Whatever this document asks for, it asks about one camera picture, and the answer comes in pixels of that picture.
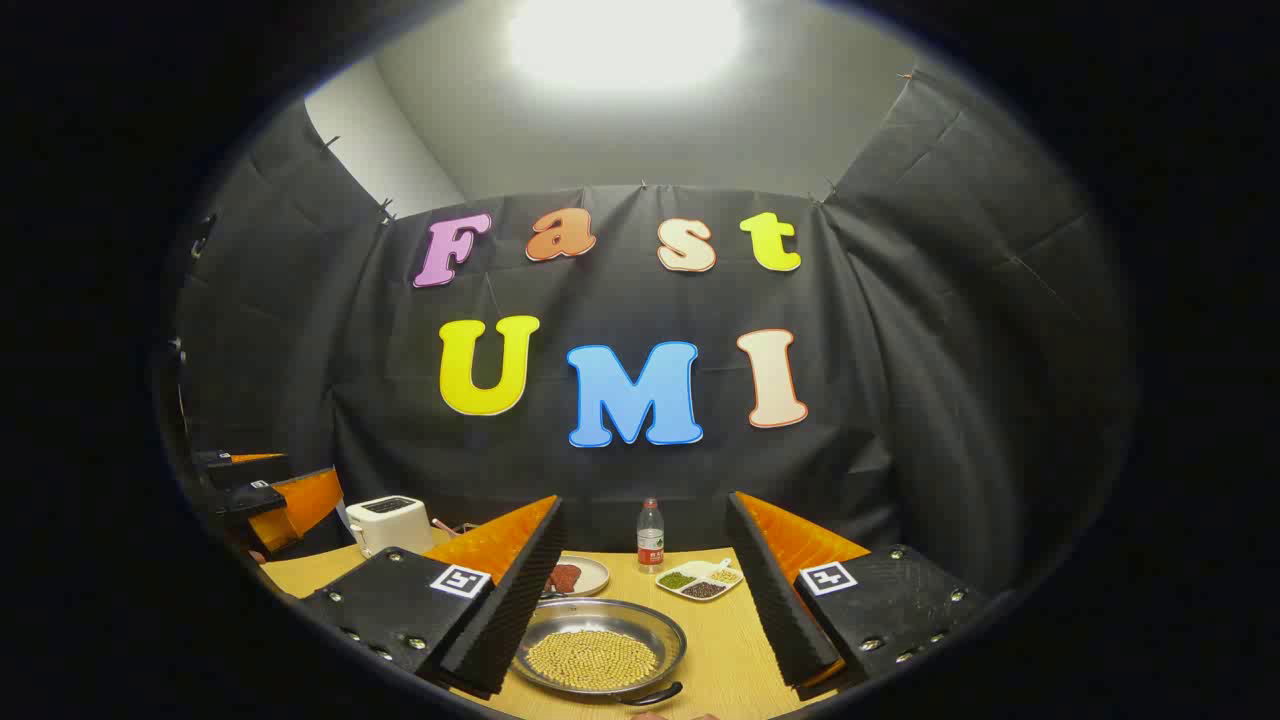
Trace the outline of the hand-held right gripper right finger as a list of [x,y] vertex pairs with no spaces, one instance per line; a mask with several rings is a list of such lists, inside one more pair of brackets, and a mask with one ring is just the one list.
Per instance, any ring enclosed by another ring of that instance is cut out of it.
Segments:
[[989,597],[920,551],[868,550],[744,492],[726,530],[783,683],[823,691],[890,675],[973,625]]

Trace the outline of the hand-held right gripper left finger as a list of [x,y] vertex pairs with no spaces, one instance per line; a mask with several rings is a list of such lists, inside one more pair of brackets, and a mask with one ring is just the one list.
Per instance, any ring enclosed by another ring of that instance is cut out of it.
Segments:
[[561,505],[540,498],[426,553],[388,547],[300,606],[387,666],[486,698],[564,550]]

